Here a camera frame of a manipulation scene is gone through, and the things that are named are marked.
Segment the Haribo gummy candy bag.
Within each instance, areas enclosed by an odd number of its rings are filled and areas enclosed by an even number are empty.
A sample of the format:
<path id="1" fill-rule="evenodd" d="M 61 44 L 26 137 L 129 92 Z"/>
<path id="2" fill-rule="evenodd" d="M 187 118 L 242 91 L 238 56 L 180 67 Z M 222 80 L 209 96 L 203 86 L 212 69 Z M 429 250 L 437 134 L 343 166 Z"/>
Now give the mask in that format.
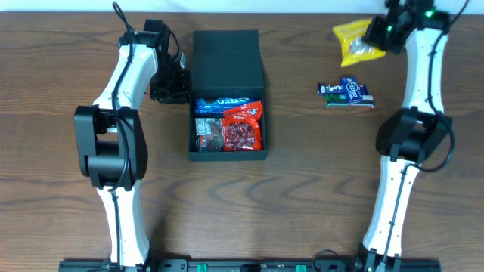
<path id="1" fill-rule="evenodd" d="M 196 118 L 197 151 L 200 153 L 222 152 L 224 132 L 220 118 Z"/>

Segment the black gift box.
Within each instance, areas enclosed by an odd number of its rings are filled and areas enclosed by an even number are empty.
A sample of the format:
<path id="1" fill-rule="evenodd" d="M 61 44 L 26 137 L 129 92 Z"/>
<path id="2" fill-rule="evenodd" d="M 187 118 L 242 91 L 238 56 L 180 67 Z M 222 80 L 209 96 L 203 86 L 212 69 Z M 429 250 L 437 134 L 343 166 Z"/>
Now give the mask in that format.
<path id="1" fill-rule="evenodd" d="M 267 157 L 265 115 L 259 120 L 262 149 L 201 153 L 195 144 L 195 100 L 254 98 L 265 103 L 265 71 L 259 50 L 259 31 L 195 30 L 191 67 L 188 159 L 192 162 L 264 160 Z"/>

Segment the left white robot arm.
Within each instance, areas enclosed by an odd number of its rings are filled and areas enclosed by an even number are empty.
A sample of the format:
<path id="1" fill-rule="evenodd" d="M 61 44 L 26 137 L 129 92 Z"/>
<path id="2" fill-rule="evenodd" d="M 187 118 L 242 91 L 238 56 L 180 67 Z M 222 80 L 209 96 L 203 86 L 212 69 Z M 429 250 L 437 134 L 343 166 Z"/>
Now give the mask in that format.
<path id="1" fill-rule="evenodd" d="M 107 87 L 90 106 L 74 113 L 81 173 L 96 189 L 107 216 L 110 258 L 60 263 L 61 271 L 155 271 L 141 210 L 141 180 L 148 149 L 139 116 L 144 96 L 161 104 L 189 101 L 191 76 L 180 51 L 170 54 L 175 35 L 162 21 L 129 26 L 119 38 L 119 60 Z"/>

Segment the blue Oreo cookie pack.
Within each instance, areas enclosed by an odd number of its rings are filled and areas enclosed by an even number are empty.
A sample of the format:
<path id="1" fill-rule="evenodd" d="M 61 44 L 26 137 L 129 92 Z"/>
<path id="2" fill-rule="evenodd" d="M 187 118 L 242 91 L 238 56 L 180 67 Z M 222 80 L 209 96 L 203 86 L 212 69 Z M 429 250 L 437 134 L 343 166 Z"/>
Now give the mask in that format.
<path id="1" fill-rule="evenodd" d="M 198 98 L 195 100 L 194 112 L 197 114 L 219 114 L 255 101 L 256 99 L 249 97 Z"/>

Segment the yellow candy bag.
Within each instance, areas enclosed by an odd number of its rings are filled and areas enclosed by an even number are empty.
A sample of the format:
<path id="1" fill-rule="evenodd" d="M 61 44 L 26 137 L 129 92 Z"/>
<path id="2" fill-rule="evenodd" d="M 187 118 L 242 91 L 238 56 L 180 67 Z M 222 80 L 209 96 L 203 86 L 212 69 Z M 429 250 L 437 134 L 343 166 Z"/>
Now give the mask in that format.
<path id="1" fill-rule="evenodd" d="M 341 46 L 341 67 L 386 56 L 385 51 L 374 48 L 362 40 L 370 23 L 371 19 L 355 20 L 332 28 Z"/>

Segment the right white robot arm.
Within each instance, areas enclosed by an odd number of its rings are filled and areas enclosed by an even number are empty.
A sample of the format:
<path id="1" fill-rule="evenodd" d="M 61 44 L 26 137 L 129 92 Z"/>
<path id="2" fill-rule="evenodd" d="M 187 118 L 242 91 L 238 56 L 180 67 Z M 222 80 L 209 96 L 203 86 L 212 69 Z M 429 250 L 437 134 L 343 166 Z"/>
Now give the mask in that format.
<path id="1" fill-rule="evenodd" d="M 402 107 L 379 128 L 380 184 L 374 212 L 355 260 L 347 271 L 439 271 L 437 260 L 402 257 L 402 228 L 411 189 L 421 172 L 437 172 L 448 164 L 424 168 L 444 138 L 455 147 L 452 119 L 444 114 L 441 96 L 442 59 L 454 23 L 433 0 L 387 1 L 386 16 L 376 16 L 361 40 L 382 51 L 407 54 Z"/>

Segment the red Hacks candy bag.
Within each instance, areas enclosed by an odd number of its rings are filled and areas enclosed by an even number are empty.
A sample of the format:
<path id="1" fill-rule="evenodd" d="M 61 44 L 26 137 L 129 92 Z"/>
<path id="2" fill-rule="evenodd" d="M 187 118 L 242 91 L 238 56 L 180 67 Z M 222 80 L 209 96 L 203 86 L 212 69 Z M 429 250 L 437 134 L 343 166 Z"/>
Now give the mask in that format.
<path id="1" fill-rule="evenodd" d="M 258 100 L 223 112 L 224 151 L 262 150 L 262 111 L 262 102 Z"/>

